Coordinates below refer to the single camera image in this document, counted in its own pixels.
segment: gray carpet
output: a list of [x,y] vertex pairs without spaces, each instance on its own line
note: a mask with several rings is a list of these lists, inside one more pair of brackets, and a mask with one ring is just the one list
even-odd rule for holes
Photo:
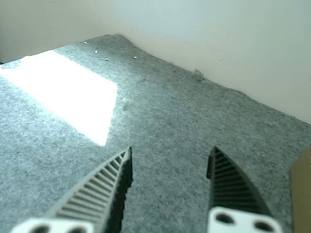
[[[155,58],[120,35],[87,42],[55,52],[117,84],[105,146],[0,77],[2,232],[42,216],[83,176],[129,145],[134,181],[122,232],[206,232],[205,173],[214,145],[243,168],[284,231],[292,231],[289,169],[311,142],[309,124]],[[31,62],[35,67],[38,61]],[[1,65],[2,73],[21,64]]]

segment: mounting hole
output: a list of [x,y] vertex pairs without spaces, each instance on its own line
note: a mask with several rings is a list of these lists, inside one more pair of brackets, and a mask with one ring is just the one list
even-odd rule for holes
[[233,224],[233,223],[234,223],[232,217],[230,217],[230,216],[227,215],[227,214],[218,214],[218,215],[216,216],[216,220],[217,220],[217,221],[220,221],[220,222],[223,222],[223,223],[225,223],[225,224]]
[[33,228],[31,233],[48,233],[50,230],[49,226],[47,225],[40,225]]
[[257,229],[260,229],[260,230],[265,231],[265,232],[273,232],[274,231],[273,228],[268,223],[261,222],[261,221],[255,222],[255,227]]
[[68,233],[86,233],[86,230],[83,227],[76,227],[71,229]]

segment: gray felt mat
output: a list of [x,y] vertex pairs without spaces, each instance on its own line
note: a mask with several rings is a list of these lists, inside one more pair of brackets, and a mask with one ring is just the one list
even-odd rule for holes
[[[108,139],[105,146],[94,143],[51,111],[57,106],[46,107],[33,98],[35,94],[28,94],[31,87],[21,90],[15,85],[23,77],[23,85],[29,84],[32,72],[37,78],[32,80],[40,79],[40,85],[46,83],[42,73],[64,72],[64,82],[78,73],[66,73],[67,66],[43,60],[40,54],[26,58],[26,66],[23,59],[1,65],[1,232],[28,217],[44,215],[71,186],[129,145],[134,181],[127,193],[122,232],[206,232],[205,173],[214,145],[241,166],[285,232],[292,231],[289,169],[311,142],[309,124],[203,80],[199,72],[157,59],[121,35],[54,51],[117,85]],[[16,69],[26,70],[19,72],[18,80],[10,76]],[[39,79],[36,69],[41,69]],[[62,84],[53,86],[51,94],[57,98],[59,92],[67,92],[68,98],[75,97],[71,101],[79,98],[81,108],[100,112],[101,101],[106,100],[86,105],[89,95],[72,94],[76,85],[72,82],[66,90],[58,90]],[[89,108],[86,119],[93,121]]]

